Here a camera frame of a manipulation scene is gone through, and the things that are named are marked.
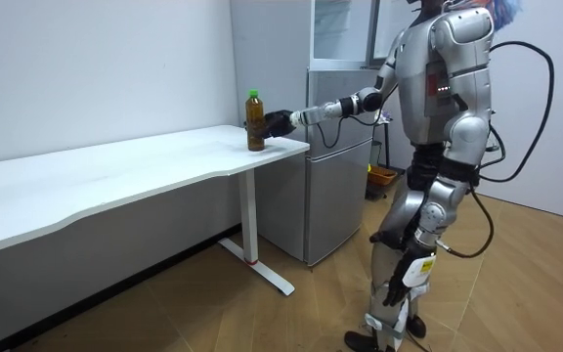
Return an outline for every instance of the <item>floor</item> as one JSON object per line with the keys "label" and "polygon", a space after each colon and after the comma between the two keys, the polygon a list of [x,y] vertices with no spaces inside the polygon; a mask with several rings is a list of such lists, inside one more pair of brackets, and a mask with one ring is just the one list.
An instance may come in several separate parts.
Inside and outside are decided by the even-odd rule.
{"label": "floor", "polygon": [[[433,352],[563,351],[563,218],[483,201],[496,240],[479,259],[439,254],[421,298],[421,343]],[[290,297],[215,245],[15,351],[349,351],[342,335],[362,331],[367,310],[368,237],[388,208],[367,201],[360,231],[313,270],[260,241],[263,261],[295,285]],[[467,198],[444,239],[472,252],[487,233]],[[405,341],[400,351],[417,350]]]}

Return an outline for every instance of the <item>table leg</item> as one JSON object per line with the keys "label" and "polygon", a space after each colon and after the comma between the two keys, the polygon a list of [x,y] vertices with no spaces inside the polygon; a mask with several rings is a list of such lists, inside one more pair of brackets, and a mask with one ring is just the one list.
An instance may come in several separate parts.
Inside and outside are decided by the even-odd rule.
{"label": "table leg", "polygon": [[240,173],[238,175],[238,183],[242,216],[242,245],[244,249],[229,239],[220,240],[219,244],[241,260],[244,260],[253,270],[277,287],[281,293],[290,295],[294,292],[294,286],[258,260],[258,227],[256,223],[253,169]]}

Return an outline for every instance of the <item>humanoid robot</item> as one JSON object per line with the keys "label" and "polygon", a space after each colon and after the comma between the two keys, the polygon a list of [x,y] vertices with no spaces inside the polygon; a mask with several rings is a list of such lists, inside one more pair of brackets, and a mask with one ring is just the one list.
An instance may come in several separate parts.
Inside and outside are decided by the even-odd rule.
{"label": "humanoid robot", "polygon": [[396,351],[408,330],[424,337],[418,297],[426,291],[437,247],[457,206],[478,179],[490,133],[488,69],[494,22],[485,8],[453,10],[443,0],[421,0],[418,18],[395,39],[374,87],[334,103],[268,113],[264,137],[297,126],[377,111],[399,87],[404,130],[415,147],[407,178],[373,243],[372,336],[349,331],[357,352]]}

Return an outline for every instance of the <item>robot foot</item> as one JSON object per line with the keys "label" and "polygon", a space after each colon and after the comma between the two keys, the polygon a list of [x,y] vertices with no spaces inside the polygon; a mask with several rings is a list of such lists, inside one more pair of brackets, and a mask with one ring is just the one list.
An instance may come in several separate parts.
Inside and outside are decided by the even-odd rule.
{"label": "robot foot", "polygon": [[[355,352],[382,352],[379,351],[374,337],[364,336],[354,331],[347,331],[344,334],[344,343]],[[384,352],[395,352],[395,349],[388,346]]]}
{"label": "robot foot", "polygon": [[418,316],[413,316],[413,318],[408,318],[408,323],[406,325],[408,332],[411,333],[416,338],[425,338],[427,335],[427,326],[425,322]]}

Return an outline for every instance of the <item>gray refrigerator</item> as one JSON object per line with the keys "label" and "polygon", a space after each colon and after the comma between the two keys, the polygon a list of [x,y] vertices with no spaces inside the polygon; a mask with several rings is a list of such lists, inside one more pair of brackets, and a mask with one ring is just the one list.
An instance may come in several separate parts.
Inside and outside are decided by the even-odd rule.
{"label": "gray refrigerator", "polygon": [[[376,71],[364,69],[309,72],[306,106],[349,96],[372,86],[375,77]],[[357,118],[371,123],[373,114]],[[259,234],[310,266],[362,223],[372,141],[372,127],[350,118],[320,127],[297,129],[289,136],[310,143],[305,155],[256,169]]]}

